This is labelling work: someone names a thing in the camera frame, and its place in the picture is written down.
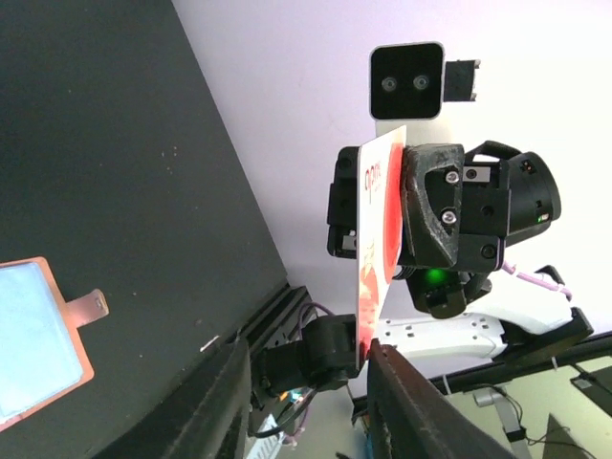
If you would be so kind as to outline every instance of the silver screw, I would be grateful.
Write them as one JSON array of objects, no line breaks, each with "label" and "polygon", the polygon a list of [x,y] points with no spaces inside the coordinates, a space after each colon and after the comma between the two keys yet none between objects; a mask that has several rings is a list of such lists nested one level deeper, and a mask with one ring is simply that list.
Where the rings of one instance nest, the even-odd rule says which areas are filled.
[{"label": "silver screw", "polygon": [[451,170],[447,176],[444,178],[447,181],[447,184],[455,185],[459,183],[459,174],[454,170]]},{"label": "silver screw", "polygon": [[457,216],[452,210],[447,210],[442,214],[442,222],[446,225],[454,225],[457,223]]}]

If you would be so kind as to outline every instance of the black cylinder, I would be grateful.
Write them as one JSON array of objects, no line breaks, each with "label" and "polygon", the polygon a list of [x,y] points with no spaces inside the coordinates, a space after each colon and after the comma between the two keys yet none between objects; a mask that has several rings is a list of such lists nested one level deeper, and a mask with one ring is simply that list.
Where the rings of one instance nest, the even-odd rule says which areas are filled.
[{"label": "black cylinder", "polygon": [[561,215],[561,198],[550,169],[536,153],[521,153],[510,165],[510,234],[550,223]]}]

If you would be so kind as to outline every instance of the white speck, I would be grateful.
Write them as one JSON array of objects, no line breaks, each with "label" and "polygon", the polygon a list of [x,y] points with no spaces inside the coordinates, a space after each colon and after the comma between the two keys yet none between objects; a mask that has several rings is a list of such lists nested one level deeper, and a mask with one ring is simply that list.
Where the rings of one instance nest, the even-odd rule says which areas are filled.
[{"label": "white speck", "polygon": [[200,348],[200,352],[204,352],[206,350],[207,347],[209,347],[213,342],[215,342],[217,340],[217,338],[219,338],[219,335],[217,335],[216,337],[214,337],[213,339],[211,339],[209,342],[207,342],[204,346],[202,346]]}]

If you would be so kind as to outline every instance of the pink cable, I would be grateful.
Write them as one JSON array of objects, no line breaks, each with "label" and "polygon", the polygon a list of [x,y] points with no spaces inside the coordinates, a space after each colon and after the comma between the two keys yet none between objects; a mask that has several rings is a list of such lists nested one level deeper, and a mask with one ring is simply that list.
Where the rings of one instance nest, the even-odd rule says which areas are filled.
[{"label": "pink cable", "polygon": [[534,274],[527,274],[521,271],[517,272],[516,265],[511,265],[507,261],[504,261],[504,264],[502,265],[501,269],[506,273],[515,275],[521,280],[526,280],[527,282],[539,285],[540,287],[552,290],[553,292],[561,292],[567,297],[568,301],[572,300],[572,292],[570,292],[570,290],[563,284],[557,284],[556,282],[547,282],[543,279],[536,277]]}]

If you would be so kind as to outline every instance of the white cable tie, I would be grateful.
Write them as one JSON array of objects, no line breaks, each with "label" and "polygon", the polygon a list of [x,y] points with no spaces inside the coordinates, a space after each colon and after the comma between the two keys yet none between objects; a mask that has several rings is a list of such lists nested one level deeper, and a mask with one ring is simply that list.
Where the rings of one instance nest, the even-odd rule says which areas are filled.
[{"label": "white cable tie", "polygon": [[450,392],[450,385],[448,384],[447,375],[442,375],[442,382],[444,383],[444,388],[447,390],[447,395],[452,395],[452,392]]}]

